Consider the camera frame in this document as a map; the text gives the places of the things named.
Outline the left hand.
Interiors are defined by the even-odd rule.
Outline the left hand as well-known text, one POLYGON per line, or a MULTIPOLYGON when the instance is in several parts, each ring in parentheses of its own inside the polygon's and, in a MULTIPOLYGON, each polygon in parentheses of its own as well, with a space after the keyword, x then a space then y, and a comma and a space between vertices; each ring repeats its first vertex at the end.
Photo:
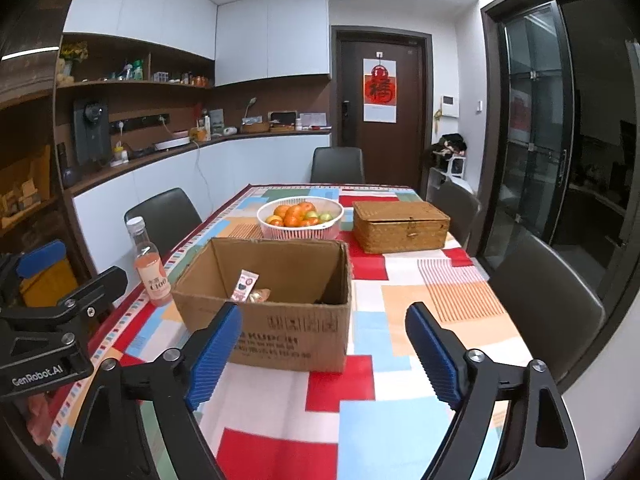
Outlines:
POLYGON ((29 419, 27 429, 36 445, 44 445, 50 436, 52 419, 49 403, 44 393, 30 396, 27 399, 29 419))

